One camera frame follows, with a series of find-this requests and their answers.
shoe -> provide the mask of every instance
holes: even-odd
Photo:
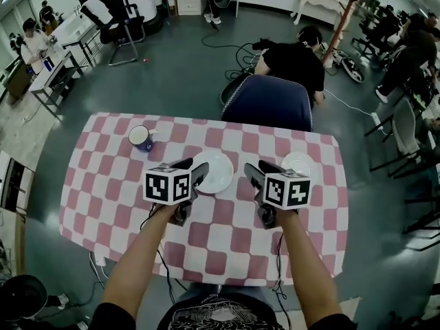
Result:
[[[61,305],[58,306],[58,309],[63,310],[64,308],[66,308],[66,304],[69,303],[69,297],[67,297],[67,294],[62,294],[58,296],[58,299],[61,303]]]
[[[87,330],[89,328],[85,322],[78,322],[78,323],[76,323],[76,326],[80,330]]]
[[[216,19],[214,17],[212,17],[211,21],[214,22],[216,25],[219,25],[221,23],[220,17],[217,17]]]
[[[380,93],[380,87],[376,88],[376,96],[378,96],[382,102],[388,104],[388,98]]]

mug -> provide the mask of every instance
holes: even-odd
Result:
[[[149,152],[153,149],[153,139],[145,126],[133,127],[129,133],[130,143],[140,151]]]

white plate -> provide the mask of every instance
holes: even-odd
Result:
[[[293,152],[283,159],[281,167],[286,170],[291,168],[296,173],[310,177],[310,182],[314,185],[319,180],[320,173],[315,161],[306,153]]]
[[[225,190],[234,178],[234,166],[229,157],[221,151],[202,151],[194,157],[192,168],[205,162],[209,163],[209,173],[197,190],[208,195]]]

